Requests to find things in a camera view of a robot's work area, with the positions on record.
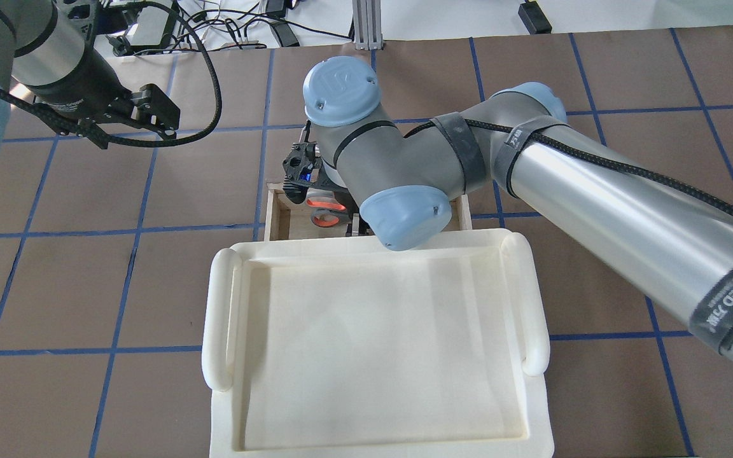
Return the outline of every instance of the plastic tray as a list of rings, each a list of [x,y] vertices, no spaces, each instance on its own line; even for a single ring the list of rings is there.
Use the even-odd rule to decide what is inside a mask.
[[[520,234],[236,244],[209,281],[211,456],[551,456],[549,353]]]

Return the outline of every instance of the braided black cable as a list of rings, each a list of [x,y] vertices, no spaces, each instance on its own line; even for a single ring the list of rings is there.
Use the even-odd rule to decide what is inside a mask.
[[[485,130],[494,130],[503,133],[510,133],[512,131],[512,128],[506,127],[506,125],[491,124],[489,122],[477,121],[474,119],[466,119],[466,124],[470,125],[470,127],[484,128]],[[404,138],[413,136],[414,134],[430,127],[434,127],[433,122],[424,122],[421,125],[418,125],[418,127],[410,130],[408,134],[405,134]],[[618,160],[607,159],[606,157],[596,156],[595,154],[587,153],[586,151],[573,148],[546,135],[539,134],[538,132],[532,134],[530,138],[535,142],[551,147],[556,151],[567,154],[570,157],[584,160],[584,162],[598,165],[599,167],[614,170],[623,174],[631,174],[637,177],[642,177],[643,179],[647,179],[652,182],[659,183],[663,186],[667,186],[667,188],[672,188],[675,191],[683,192],[683,194],[689,195],[689,197],[694,197],[695,199],[707,203],[710,206],[715,207],[715,209],[718,209],[719,211],[722,211],[725,214],[733,217],[733,205],[731,205],[730,203],[718,199],[718,197],[715,197],[714,195],[711,195],[706,191],[695,188],[695,186],[683,183],[677,179],[673,179],[672,177],[658,174],[657,172],[644,169],[637,165],[625,164],[624,162],[619,162]]]
[[[200,132],[197,132],[196,134],[189,135],[187,137],[183,137],[182,139],[171,139],[171,140],[137,140],[137,139],[127,139],[124,137],[117,137],[111,134],[106,134],[102,130],[96,130],[96,128],[92,127],[84,127],[84,125],[78,125],[75,121],[72,121],[70,119],[67,119],[66,117],[63,117],[59,115],[56,112],[53,112],[52,110],[49,110],[49,108],[43,108],[39,106],[35,106],[33,104],[30,104],[30,102],[23,101],[22,99],[19,99],[18,97],[12,96],[8,91],[0,89],[0,99],[2,99],[5,102],[8,102],[11,105],[14,105],[17,108],[20,108],[24,110],[27,113],[32,114],[33,116],[37,116],[44,122],[47,122],[50,125],[57,125],[59,128],[63,128],[64,130],[69,131],[70,133],[76,134],[79,137],[90,137],[92,139],[98,139],[105,142],[111,142],[114,144],[119,145],[126,145],[130,147],[137,147],[137,148],[166,148],[166,147],[176,147],[179,145],[184,145],[186,143],[195,142],[199,139],[203,139],[205,136],[210,134],[214,128],[216,128],[216,125],[219,123],[219,118],[222,113],[222,95],[219,87],[219,78],[216,77],[216,70],[213,67],[213,63],[211,62],[211,57],[209,56],[209,53],[206,50],[206,47],[203,45],[202,41],[199,39],[200,36],[195,32],[195,30],[190,26],[190,24],[185,20],[185,18],[181,17],[180,14],[178,14],[176,11],[174,11],[171,8],[168,8],[168,6],[160,5],[160,3],[154,3],[154,2],[138,2],[138,3],[130,3],[129,5],[122,6],[121,9],[123,10],[133,10],[133,9],[142,9],[146,6],[151,6],[152,8],[157,8],[163,11],[168,12],[170,15],[174,15],[174,17],[183,24],[183,27],[191,34],[193,37],[196,38],[196,46],[198,51],[201,55],[203,55],[203,60],[206,61],[207,70],[209,70],[209,75],[211,78],[211,84],[213,86],[214,91],[214,99],[215,99],[215,107],[214,107],[214,115],[213,119],[209,123],[209,125],[206,128],[203,128]]]

